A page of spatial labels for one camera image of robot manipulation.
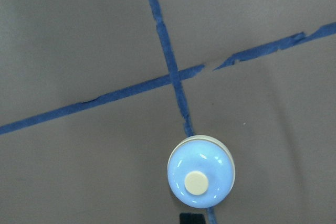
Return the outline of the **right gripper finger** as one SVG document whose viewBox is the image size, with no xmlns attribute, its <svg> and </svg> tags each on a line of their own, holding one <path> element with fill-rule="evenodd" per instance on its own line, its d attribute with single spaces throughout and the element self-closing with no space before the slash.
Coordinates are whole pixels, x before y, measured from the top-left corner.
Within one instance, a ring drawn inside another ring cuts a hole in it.
<svg viewBox="0 0 336 224">
<path fill-rule="evenodd" d="M 182 212 L 179 220 L 180 224 L 204 224 L 204 215 Z"/>
</svg>

